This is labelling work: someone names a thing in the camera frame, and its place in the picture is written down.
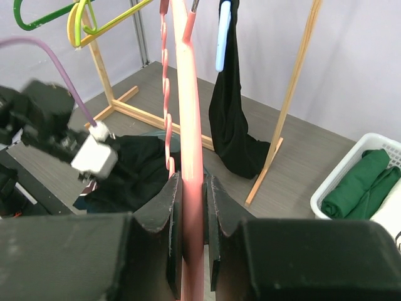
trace round gray basket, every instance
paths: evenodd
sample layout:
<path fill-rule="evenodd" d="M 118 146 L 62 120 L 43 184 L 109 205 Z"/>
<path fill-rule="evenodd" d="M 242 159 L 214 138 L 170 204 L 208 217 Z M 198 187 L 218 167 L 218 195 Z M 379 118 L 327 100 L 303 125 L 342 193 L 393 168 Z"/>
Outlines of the round gray basket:
<path fill-rule="evenodd" d="M 156 136 L 160 140 L 165 141 L 165 130 L 156 130 L 153 132 L 144 133 L 141 136 Z M 181 150 L 180 135 L 173 133 L 171 135 L 170 151 L 171 152 L 179 152 L 180 150 Z M 206 174 L 207 176 L 210 176 L 209 171 L 207 171 L 207 169 L 205 167 L 203 167 L 203 173 Z"/>

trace white cloth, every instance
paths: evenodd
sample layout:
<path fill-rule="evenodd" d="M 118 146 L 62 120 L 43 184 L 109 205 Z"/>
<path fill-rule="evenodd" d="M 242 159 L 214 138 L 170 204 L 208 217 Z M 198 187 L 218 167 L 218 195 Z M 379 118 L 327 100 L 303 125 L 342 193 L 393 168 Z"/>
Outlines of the white cloth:
<path fill-rule="evenodd" d="M 382 225 L 401 251 L 401 180 L 394 185 L 370 220 Z"/>

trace wooden floor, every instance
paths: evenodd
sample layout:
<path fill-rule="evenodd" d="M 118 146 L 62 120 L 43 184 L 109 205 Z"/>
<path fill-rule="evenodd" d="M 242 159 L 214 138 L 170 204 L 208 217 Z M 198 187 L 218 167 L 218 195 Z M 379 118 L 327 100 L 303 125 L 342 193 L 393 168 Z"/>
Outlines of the wooden floor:
<path fill-rule="evenodd" d="M 179 123 L 175 69 L 170 68 L 169 78 L 171 82 L 169 112 L 172 114 L 173 122 Z M 202 133 L 210 135 L 207 111 L 213 84 L 203 80 L 199 80 L 198 84 Z M 162 116 L 161 64 L 152 63 L 115 85 L 115 97 L 121 96 L 134 85 L 139 87 L 139 93 L 128 103 Z M 87 103 L 93 115 L 103 110 L 106 105 L 104 94 Z M 242 99 L 242 107 L 249 123 L 249 134 L 259 140 L 270 141 L 279 112 L 245 97 Z M 83 127 L 84 123 L 83 114 L 77 110 L 71 119 L 71 127 L 77 129 Z M 153 127 L 120 113 L 109 116 L 106 123 L 117 135 L 136 135 L 154 130 Z M 286 120 L 282 137 L 284 142 L 249 211 L 257 217 L 313 218 L 309 205 L 311 195 L 354 142 L 292 116 L 288 116 Z M 73 204 L 83 188 L 83 185 L 76 180 L 77 172 L 23 145 L 17 145 L 8 151 L 66 205 Z M 206 149 L 204 149 L 204 165 L 211 174 L 221 180 L 228 193 L 243 205 L 255 180 L 243 179 L 230 173 L 218 156 Z M 207 294 L 205 300 L 213 300 L 213 297 Z"/>

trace green cloth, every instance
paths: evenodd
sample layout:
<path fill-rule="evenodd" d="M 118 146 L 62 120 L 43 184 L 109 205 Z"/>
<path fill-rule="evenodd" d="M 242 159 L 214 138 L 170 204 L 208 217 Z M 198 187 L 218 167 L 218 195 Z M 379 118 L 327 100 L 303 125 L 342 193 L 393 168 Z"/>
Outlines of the green cloth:
<path fill-rule="evenodd" d="M 321 211 L 330 218 L 345 218 L 387 168 L 390 157 L 384 149 L 368 150 L 324 199 Z"/>
<path fill-rule="evenodd" d="M 397 166 L 383 171 L 371 188 L 362 196 L 358 205 L 345 218 L 370 219 L 400 178 L 401 170 Z"/>

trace black garment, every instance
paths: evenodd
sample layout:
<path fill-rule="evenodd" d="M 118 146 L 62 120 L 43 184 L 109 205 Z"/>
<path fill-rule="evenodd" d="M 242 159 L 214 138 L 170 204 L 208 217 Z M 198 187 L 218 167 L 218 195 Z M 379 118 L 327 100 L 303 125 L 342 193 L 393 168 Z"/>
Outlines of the black garment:
<path fill-rule="evenodd" d="M 167 180 L 164 141 L 154 136 L 122 136 L 118 165 L 96 190 L 85 196 L 91 213 L 135 212 L 158 194 Z M 181 169 L 180 152 L 170 154 Z"/>
<path fill-rule="evenodd" d="M 217 76 L 209 107 L 209 120 L 214 150 L 224 165 L 238 176 L 252 179 L 261 172 L 270 143 L 258 141 L 247 134 L 248 123 L 241 107 L 236 37 L 238 6 L 239 0 L 231 0 L 231 23 L 224 69 Z"/>

